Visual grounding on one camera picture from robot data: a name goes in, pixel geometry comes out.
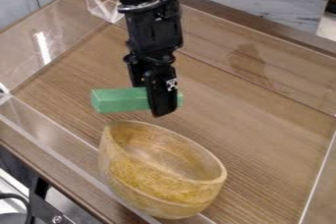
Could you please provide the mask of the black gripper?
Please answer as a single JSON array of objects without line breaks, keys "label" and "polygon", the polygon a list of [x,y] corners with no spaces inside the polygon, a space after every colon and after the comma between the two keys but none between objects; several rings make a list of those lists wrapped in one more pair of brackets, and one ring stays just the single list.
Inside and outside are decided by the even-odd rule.
[{"label": "black gripper", "polygon": [[152,115],[161,117],[177,109],[179,84],[172,67],[173,52],[183,46],[181,7],[177,0],[152,0],[119,5],[125,15],[129,50],[125,64],[133,87],[145,85]]}]

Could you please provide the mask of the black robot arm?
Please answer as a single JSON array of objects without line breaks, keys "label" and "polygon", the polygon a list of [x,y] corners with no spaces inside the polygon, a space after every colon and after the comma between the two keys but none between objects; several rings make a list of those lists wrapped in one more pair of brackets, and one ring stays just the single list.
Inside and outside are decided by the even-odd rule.
[{"label": "black robot arm", "polygon": [[132,85],[144,87],[149,109],[161,117],[177,109],[175,51],[184,44],[179,0],[120,0],[125,16],[128,55],[124,61]]}]

